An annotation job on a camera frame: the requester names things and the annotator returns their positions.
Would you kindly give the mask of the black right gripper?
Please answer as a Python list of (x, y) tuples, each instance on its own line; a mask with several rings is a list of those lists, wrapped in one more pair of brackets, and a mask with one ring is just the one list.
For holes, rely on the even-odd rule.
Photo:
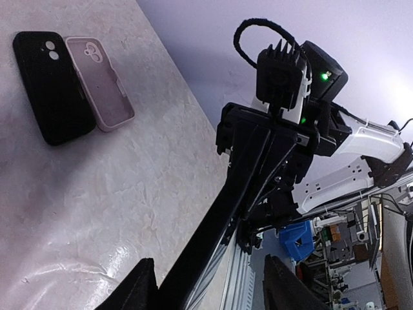
[(235, 211), (237, 243), (246, 253), (258, 247), (258, 233), (300, 217), (292, 191), (303, 180), (319, 147), (314, 123), (296, 125), (235, 103), (222, 110), (217, 152), (229, 155), (227, 182), (241, 189)]

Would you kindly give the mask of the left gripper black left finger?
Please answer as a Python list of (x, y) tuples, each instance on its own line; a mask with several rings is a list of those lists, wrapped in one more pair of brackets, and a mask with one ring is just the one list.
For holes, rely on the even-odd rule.
[(158, 297), (154, 259), (143, 258), (96, 310), (159, 309)]

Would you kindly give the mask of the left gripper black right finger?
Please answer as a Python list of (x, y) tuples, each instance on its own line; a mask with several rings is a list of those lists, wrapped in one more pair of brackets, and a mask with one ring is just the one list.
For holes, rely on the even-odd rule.
[(263, 299), (266, 310), (329, 309), (277, 256), (270, 254), (265, 256)]

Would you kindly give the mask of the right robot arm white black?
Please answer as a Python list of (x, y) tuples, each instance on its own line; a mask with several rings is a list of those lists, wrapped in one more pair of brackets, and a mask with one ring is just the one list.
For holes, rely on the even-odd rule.
[(267, 111), (227, 104), (216, 140), (218, 153), (230, 154), (229, 173), (247, 172), (237, 241), (248, 253), (259, 233), (300, 222), (338, 198), (388, 187), (412, 163), (396, 125), (334, 102), (348, 75), (314, 43), (269, 46), (254, 67), (256, 97)]

